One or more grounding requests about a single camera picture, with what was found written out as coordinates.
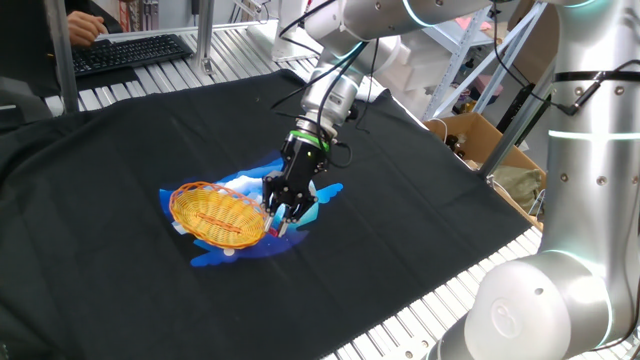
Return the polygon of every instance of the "cardboard box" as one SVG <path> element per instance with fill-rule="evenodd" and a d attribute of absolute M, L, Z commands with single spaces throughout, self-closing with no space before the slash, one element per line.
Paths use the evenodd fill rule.
<path fill-rule="evenodd" d="M 471 160 L 475 163 L 484 163 L 487 161 L 493 149 L 498 145 L 502 138 L 502 133 L 498 131 L 490 122 L 482 115 L 476 113 L 462 114 L 446 119 L 442 119 L 447 124 L 448 134 L 459 135 L 466 134 L 467 139 L 462 145 L 461 150 L 465 152 L 465 160 Z M 445 128 L 438 121 L 427 121 L 424 125 L 444 141 Z M 513 147 L 513 150 L 507 155 L 502 165 L 518 167 L 522 169 L 538 169 L 542 175 L 542 183 L 540 190 L 547 187 L 547 174 L 536 163 L 529 159 L 520 149 Z M 513 206 L 522 216 L 538 229 L 542 231 L 542 224 L 528 215 L 527 211 L 522 209 L 509 195 L 496 187 L 496 191 Z"/>
<path fill-rule="evenodd" d="M 520 0 L 509 20 L 509 31 L 527 15 L 534 0 Z M 514 66 L 530 82 L 537 83 L 558 53 L 560 20 L 555 6 L 547 6 L 520 50 Z"/>

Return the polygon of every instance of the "robotic arm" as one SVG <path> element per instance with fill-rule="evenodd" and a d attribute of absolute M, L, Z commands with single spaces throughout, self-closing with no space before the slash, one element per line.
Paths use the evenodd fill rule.
<path fill-rule="evenodd" d="M 633 60 L 640 58 L 640 3 L 548 2 L 561 20 L 554 100 L 574 105 L 552 110 L 542 246 L 486 275 L 473 308 L 429 360 L 568 359 L 626 338 L 638 323 L 640 67 Z M 383 71 L 397 54 L 398 35 L 489 4 L 314 2 L 305 28 L 325 50 L 302 100 L 306 114 L 283 145 L 284 168 L 264 179 L 267 227 L 284 206 L 284 234 L 316 201 L 311 178 L 327 170 L 327 149 L 337 142 L 336 127 L 349 116 L 373 57 L 374 72 Z M 367 44 L 377 38 L 377 49 Z M 359 56 L 341 74 L 316 80 L 354 52 Z"/>

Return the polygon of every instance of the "black cable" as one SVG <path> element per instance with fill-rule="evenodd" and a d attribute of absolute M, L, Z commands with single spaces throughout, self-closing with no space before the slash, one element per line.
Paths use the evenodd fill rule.
<path fill-rule="evenodd" d="M 317 83 L 318 81 L 322 80 L 324 77 L 326 77 L 327 75 L 331 74 L 337 68 L 339 68 L 340 66 L 346 64 L 349 60 L 350 60 L 350 57 L 345 57 L 344 59 L 340 60 L 340 62 L 335 64 L 331 69 L 327 70 L 324 74 L 322 74 L 322 75 L 318 76 L 317 78 L 309 81 L 304 86 L 300 87 L 299 89 L 295 90 L 294 92 L 290 93 L 289 95 L 283 97 L 282 99 L 276 101 L 273 105 L 271 105 L 271 110 L 275 109 L 278 105 L 282 104 L 283 102 L 291 99 L 292 97 L 294 97 L 296 94 L 300 93 L 301 91 L 304 91 L 304 90 L 308 89 L 311 85 L 313 85 L 313 84 Z"/>
<path fill-rule="evenodd" d="M 233 20 L 234 23 L 237 23 L 238 20 L 242 20 L 242 18 L 240 17 L 240 14 L 242 14 L 242 11 L 243 11 L 242 8 L 238 6 L 238 13 L 236 14 L 236 18 Z"/>
<path fill-rule="evenodd" d="M 378 57 L 378 46 L 380 45 L 380 39 L 376 39 L 376 47 L 373 51 L 373 61 L 371 61 L 371 75 L 369 75 L 369 94 L 367 95 L 367 102 L 364 105 L 364 110 L 362 110 L 362 115 L 360 115 L 360 119 L 356 122 L 356 130 L 364 131 L 367 134 L 371 134 L 369 130 L 361 128 L 360 123 L 364 119 L 364 116 L 367 114 L 367 110 L 369 109 L 369 101 L 371 101 L 371 88 L 373 87 L 373 72 L 376 69 L 376 57 Z"/>
<path fill-rule="evenodd" d="M 302 47 L 302 48 L 305 48 L 305 49 L 307 49 L 307 50 L 309 50 L 309 51 L 313 52 L 314 54 L 316 54 L 316 55 L 320 56 L 320 53 L 319 53 L 318 51 L 314 50 L 314 49 L 313 49 L 312 47 L 310 47 L 310 46 L 307 46 L 307 45 L 305 45 L 305 44 L 299 43 L 299 42 L 297 42 L 297 41 L 295 41 L 295 40 L 291 40 L 291 39 L 289 39 L 288 37 L 281 37 L 280 39 L 282 39 L 282 40 L 284 40 L 284 41 L 286 41 L 286 42 L 290 42 L 290 43 L 292 43 L 292 44 L 298 45 L 298 46 L 300 46 L 300 47 Z"/>
<path fill-rule="evenodd" d="M 338 81 L 340 81 L 340 79 L 347 72 L 347 70 L 349 70 L 349 67 L 353 65 L 353 63 L 356 61 L 356 59 L 358 58 L 360 53 L 362 53 L 365 47 L 367 47 L 366 43 L 360 43 L 358 47 L 356 47 L 356 50 L 349 56 L 349 62 L 342 68 L 342 70 L 340 70 L 340 73 L 338 74 L 338 76 L 336 76 L 336 78 L 333 79 L 333 81 L 331 82 L 331 85 L 329 85 L 329 88 L 327 89 L 327 92 L 322 97 L 322 101 L 320 102 L 320 107 L 318 108 L 318 120 L 316 122 L 316 137 L 320 139 L 320 148 L 327 156 L 327 160 L 329 160 L 329 163 L 337 167 L 338 169 L 345 169 L 349 167 L 349 165 L 351 165 L 351 160 L 352 160 L 351 148 L 349 148 L 348 145 L 342 143 L 341 147 L 347 147 L 349 149 L 349 154 L 350 154 L 349 160 L 344 164 L 338 164 L 335 161 L 333 161 L 333 159 L 331 158 L 330 149 L 324 148 L 322 138 L 320 137 L 320 129 L 322 128 L 322 126 L 320 125 L 320 122 L 322 121 L 322 110 L 324 109 L 324 105 L 327 103 L 327 100 L 329 99 L 329 95 L 331 95 L 333 88 L 336 86 Z"/>
<path fill-rule="evenodd" d="M 238 5 L 233 4 L 233 9 L 231 10 L 231 15 L 229 15 L 229 21 L 227 21 L 227 23 L 231 23 L 231 21 L 233 21 L 233 17 L 234 14 L 236 13 L 236 10 L 238 9 Z"/>
<path fill-rule="evenodd" d="M 267 22 L 269 22 L 269 19 L 271 19 L 271 14 L 269 14 L 269 8 L 267 7 L 267 4 L 270 3 L 271 0 L 269 1 L 265 1 L 262 3 L 262 6 L 264 7 L 264 11 L 267 13 L 267 20 L 263 23 L 261 21 L 258 21 L 261 24 L 266 24 Z"/>
<path fill-rule="evenodd" d="M 494 46 L 494 51 L 496 53 L 496 58 L 498 59 L 498 62 L 500 63 L 500 65 L 506 70 L 506 72 L 516 81 L 518 82 L 523 88 L 527 87 L 528 85 L 525 85 L 522 81 L 520 81 L 520 79 L 518 79 L 510 70 L 509 68 L 502 62 L 502 59 L 500 58 L 500 54 L 498 53 L 498 16 L 497 14 L 497 2 L 496 0 L 493 0 L 493 13 L 494 13 L 494 36 L 493 36 L 493 46 Z M 600 75 L 595 79 L 595 82 L 578 98 L 578 100 L 576 100 L 576 102 L 571 105 L 571 106 L 566 106 L 566 105 L 560 105 L 560 104 L 555 104 L 551 101 L 542 99 L 541 97 L 537 96 L 534 93 L 531 93 L 531 95 L 542 101 L 545 104 L 551 105 L 551 106 L 555 106 L 556 108 L 560 109 L 560 111 L 564 112 L 565 114 L 569 115 L 569 116 L 573 116 L 576 114 L 576 112 L 582 107 L 582 105 L 584 105 L 584 103 L 586 103 L 591 96 L 593 96 L 593 94 L 595 94 L 596 91 L 598 91 L 598 89 L 600 88 L 600 85 L 602 84 L 603 81 L 607 80 L 610 76 L 618 74 L 620 71 L 622 71 L 622 69 L 628 67 L 629 65 L 640 65 L 640 60 L 634 59 L 634 60 L 629 60 L 626 63 L 618 66 L 617 68 L 615 68 L 615 70 L 613 70 L 611 72 L 611 75 L 607 76 L 607 77 L 601 77 Z M 632 334 L 633 331 L 636 329 L 636 327 L 638 326 L 638 321 L 640 320 L 640 279 L 638 280 L 638 296 L 636 299 L 636 314 L 635 314 L 635 320 L 633 321 L 632 325 L 631 325 L 631 329 L 629 329 L 629 331 L 627 332 L 627 334 L 622 337 L 620 340 L 616 341 L 615 343 L 611 344 L 611 345 L 607 345 L 607 346 L 603 346 L 600 348 L 596 348 L 593 349 L 591 351 L 600 351 L 600 350 L 606 350 L 606 349 L 611 349 L 615 346 L 618 346 L 620 344 L 622 344 L 627 338 L 629 338 Z"/>
<path fill-rule="evenodd" d="M 317 7 L 309 10 L 308 12 L 306 12 L 305 14 L 303 14 L 302 16 L 300 16 L 299 18 L 295 19 L 291 24 L 287 25 L 284 29 L 282 29 L 282 31 L 280 31 L 280 35 L 278 35 L 279 37 L 282 37 L 282 35 L 284 35 L 287 31 L 291 30 L 291 28 L 293 28 L 294 26 L 298 25 L 300 22 L 302 22 L 304 19 L 308 18 L 309 16 L 317 13 L 318 11 L 324 9 L 325 7 L 331 5 L 332 3 L 336 2 L 336 0 L 328 0 L 320 5 L 318 5 Z"/>
<path fill-rule="evenodd" d="M 500 57 L 500 53 L 498 52 L 498 3 L 496 0 L 493 0 L 493 51 L 496 53 L 496 59 L 498 60 L 502 68 L 504 68 L 504 70 L 509 74 L 509 76 L 511 76 L 521 87 L 525 88 L 529 86 L 529 84 L 525 84 L 511 72 L 509 67 L 505 65 L 505 63 L 502 61 L 502 58 Z M 531 96 L 542 101 L 545 104 L 555 106 L 558 109 L 562 110 L 562 107 L 563 107 L 562 105 L 555 104 L 551 101 L 543 99 L 540 96 L 534 94 L 533 92 L 531 92 Z"/>

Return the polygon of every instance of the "black cloth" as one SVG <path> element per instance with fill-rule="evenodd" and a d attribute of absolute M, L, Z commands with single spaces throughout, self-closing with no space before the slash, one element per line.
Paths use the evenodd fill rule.
<path fill-rule="evenodd" d="M 27 83 L 36 96 L 59 95 L 44 1 L 0 0 L 0 49 L 0 77 Z"/>
<path fill-rule="evenodd" d="M 314 179 L 344 189 L 304 241 L 191 266 L 205 251 L 174 230 L 158 189 L 217 181 L 277 151 L 293 122 L 269 107 L 301 84 L 279 72 L 0 137 L 0 339 L 14 358 L 318 358 L 529 227 L 382 96 L 370 135 L 340 131 L 351 167 Z M 299 100 L 283 109 L 300 113 Z"/>
<path fill-rule="evenodd" d="M 71 14 L 74 11 L 82 11 L 83 13 L 91 14 L 89 1 L 90 0 L 64 0 L 67 14 Z"/>

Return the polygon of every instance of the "metal frame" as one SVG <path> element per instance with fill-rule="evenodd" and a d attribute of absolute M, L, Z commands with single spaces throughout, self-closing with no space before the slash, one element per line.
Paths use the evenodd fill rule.
<path fill-rule="evenodd" d="M 546 8 L 546 6 L 547 3 L 540 4 L 540 10 L 535 13 L 533 19 L 531 19 L 531 22 L 527 24 L 527 26 L 525 26 L 522 31 L 519 31 L 517 33 L 516 38 L 513 40 L 513 44 L 507 48 L 507 52 L 502 58 L 502 62 L 507 68 L 510 68 L 511 65 L 513 65 L 513 62 L 516 60 L 520 49 L 522 49 L 522 46 L 524 46 L 524 43 L 529 38 L 531 31 L 533 31 L 533 28 L 538 23 L 538 20 L 540 19 L 540 16 L 542 16 L 542 12 Z M 482 114 L 484 109 L 489 104 L 491 97 L 493 97 L 493 94 L 498 89 L 498 86 L 500 86 L 500 84 L 502 83 L 502 80 L 504 79 L 506 74 L 507 70 L 502 66 L 498 66 L 495 73 L 491 77 L 491 81 L 489 81 L 489 84 L 485 88 L 484 92 L 482 93 L 482 95 L 480 95 L 478 103 L 473 108 L 473 112 Z"/>
<path fill-rule="evenodd" d="M 533 88 L 532 94 L 543 99 L 547 97 L 547 94 L 551 90 L 555 64 L 556 62 L 554 59 L 549 67 L 547 67 L 547 70 L 542 75 L 542 78 L 536 87 Z M 511 150 L 513 150 L 513 145 L 515 145 L 516 141 L 520 138 L 520 135 L 522 135 L 527 126 L 529 126 L 533 115 L 538 111 L 540 106 L 542 106 L 542 102 L 530 95 L 513 119 L 511 125 L 507 128 L 507 131 L 504 132 L 504 135 L 500 139 L 500 142 L 498 142 L 498 145 L 496 145 L 496 148 L 478 171 L 479 176 L 485 179 L 492 176 L 493 172 L 496 171 L 504 158 L 506 158 Z"/>
<path fill-rule="evenodd" d="M 451 60 L 449 61 L 449 67 L 447 68 L 447 71 L 445 72 L 444 77 L 442 78 L 442 81 L 440 82 L 440 84 L 438 84 L 435 91 L 433 92 L 431 101 L 429 102 L 429 106 L 427 106 L 427 110 L 425 110 L 424 114 L 422 115 L 422 120 L 425 120 L 425 121 L 429 120 L 433 118 L 434 115 L 436 114 L 436 107 L 440 104 L 440 102 L 442 101 L 442 98 L 444 98 L 445 94 L 447 93 L 447 90 L 449 89 L 449 86 L 451 86 L 451 83 L 453 82 L 453 79 L 455 78 L 456 73 L 458 72 L 458 69 L 460 69 L 460 67 L 462 66 L 464 57 L 469 52 L 469 48 L 471 47 L 471 43 L 473 42 L 473 39 L 475 38 L 476 34 L 480 31 L 480 26 L 482 26 L 482 21 L 487 17 L 487 13 L 489 12 L 490 9 L 491 9 L 491 6 L 487 6 L 482 10 L 478 10 L 473 15 L 473 19 L 471 19 L 471 23 L 469 24 L 469 27 L 467 28 L 467 30 L 464 32 L 464 35 L 462 36 L 462 40 L 458 50 L 455 51 L 453 55 L 451 55 Z"/>
<path fill-rule="evenodd" d="M 67 113 L 78 112 L 78 88 L 73 71 L 69 24 L 67 23 L 64 0 L 45 0 L 44 4 L 56 56 L 58 82 L 62 91 L 64 111 Z"/>
<path fill-rule="evenodd" d="M 503 52 L 509 45 L 514 45 L 514 46 L 513 47 L 509 46 L 509 48 L 511 49 L 509 50 L 510 51 L 509 57 L 505 56 L 503 61 L 507 61 L 507 62 L 510 61 L 511 64 L 513 63 L 513 61 L 518 55 L 518 52 L 524 45 L 524 42 L 527 40 L 529 34 L 531 33 L 531 30 L 540 19 L 540 16 L 542 15 L 542 12 L 546 9 L 546 7 L 547 7 L 547 3 L 536 2 L 531 8 L 531 10 L 529 11 L 529 13 L 505 37 L 502 44 L 498 46 L 498 52 L 499 53 Z M 468 37 L 463 38 L 463 43 L 465 41 L 470 42 L 471 39 L 472 39 L 472 36 L 469 34 Z M 431 101 L 429 103 L 429 106 L 427 107 L 427 110 L 422 116 L 423 121 L 427 121 L 434 117 L 440 116 L 450 104 L 456 101 L 456 99 L 460 96 L 460 94 L 462 94 L 464 89 L 468 88 L 469 85 L 471 85 L 471 82 L 473 82 L 473 80 L 475 80 L 480 74 L 482 74 L 482 72 L 494 60 L 496 60 L 496 54 L 494 51 L 492 51 L 491 53 L 489 53 L 489 55 L 487 55 L 487 57 L 484 59 L 484 61 L 482 61 L 482 63 L 476 66 L 474 71 L 471 72 L 471 74 L 469 74 L 469 76 L 462 82 L 462 84 L 460 84 L 460 86 L 452 94 L 450 94 L 446 99 L 444 99 L 444 101 L 442 101 L 444 94 L 446 93 L 449 86 L 451 86 L 451 82 L 453 81 L 455 74 L 458 72 L 458 69 L 460 69 L 460 66 L 462 65 L 461 61 L 458 62 L 459 61 L 458 58 L 459 57 L 464 58 L 467 51 L 465 51 L 464 54 L 462 55 L 461 55 L 462 51 L 458 51 L 457 53 L 454 53 L 454 55 L 452 56 L 451 61 L 452 63 L 455 61 L 455 64 L 449 65 L 449 68 L 447 69 L 447 72 L 445 73 L 445 76 L 443 77 L 442 82 L 440 83 L 440 85 L 438 85 L 438 88 L 436 89 L 436 92 L 434 92 L 434 95 L 431 98 Z M 485 90 L 483 95 L 493 94 L 497 86 L 500 85 L 502 78 L 499 79 L 500 81 L 496 81 L 495 84 L 491 84 L 491 86 L 494 86 L 492 91 L 490 91 L 491 89 L 487 88 L 487 90 Z"/>
<path fill-rule="evenodd" d="M 202 72 L 211 75 L 215 72 L 211 59 L 211 36 L 213 31 L 214 0 L 200 0 L 200 16 L 198 17 L 198 46 L 193 57 L 194 65 Z"/>

